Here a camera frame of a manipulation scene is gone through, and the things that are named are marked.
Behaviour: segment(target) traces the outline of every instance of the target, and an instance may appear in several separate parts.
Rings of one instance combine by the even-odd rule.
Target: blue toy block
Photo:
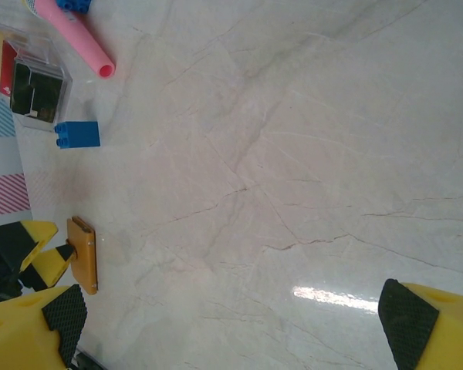
[[[56,4],[65,10],[86,14],[90,10],[91,0],[56,0]]]
[[[59,123],[55,126],[55,132],[59,136],[56,145],[60,149],[101,146],[97,121]]]

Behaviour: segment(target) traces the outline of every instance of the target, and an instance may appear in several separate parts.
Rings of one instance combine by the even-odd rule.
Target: white marble surface
[[[82,346],[110,369],[395,369],[385,279],[463,294],[463,0],[94,0],[90,21],[113,80],[57,45],[103,147],[19,127],[34,217],[98,232]]]

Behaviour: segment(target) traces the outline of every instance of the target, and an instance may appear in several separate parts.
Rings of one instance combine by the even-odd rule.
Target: pink tube
[[[115,65],[74,13],[59,8],[55,0],[35,0],[38,15],[50,22],[102,79],[115,73]]]

